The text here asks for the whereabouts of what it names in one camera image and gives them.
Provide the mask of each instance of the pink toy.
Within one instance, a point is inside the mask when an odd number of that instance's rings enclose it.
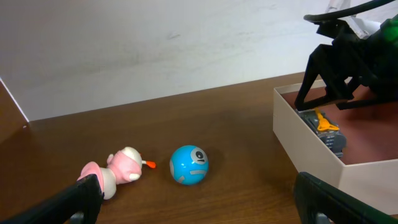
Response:
[[[78,180],[89,174],[96,174],[104,193],[104,199],[110,199],[116,192],[117,184],[125,184],[137,180],[143,164],[155,168],[155,162],[143,161],[141,155],[132,147],[125,147],[115,155],[110,154],[106,160],[107,168],[99,167],[95,162],[89,162],[81,170]]]

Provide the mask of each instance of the wooden table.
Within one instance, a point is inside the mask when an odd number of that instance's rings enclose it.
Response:
[[[76,181],[89,161],[101,166],[125,146],[155,170],[119,185],[97,223],[300,223],[297,172],[272,132],[272,89],[303,74],[270,78],[101,110],[33,121],[0,145],[0,220]],[[178,147],[208,155],[198,185],[170,175]]]

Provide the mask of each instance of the black cable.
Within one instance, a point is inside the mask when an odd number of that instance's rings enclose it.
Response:
[[[395,1],[395,0],[372,0],[372,1],[366,2],[364,4],[360,4],[358,6],[351,7],[348,9],[343,9],[343,10],[336,11],[336,12],[329,12],[329,13],[319,14],[319,15],[305,15],[304,19],[306,21],[310,21],[310,22],[330,21],[330,20],[339,19],[339,18],[346,17],[346,16],[352,16],[352,15],[355,15],[355,14],[358,14],[361,12],[366,12],[368,10],[375,9],[377,7],[388,4],[392,1]]]

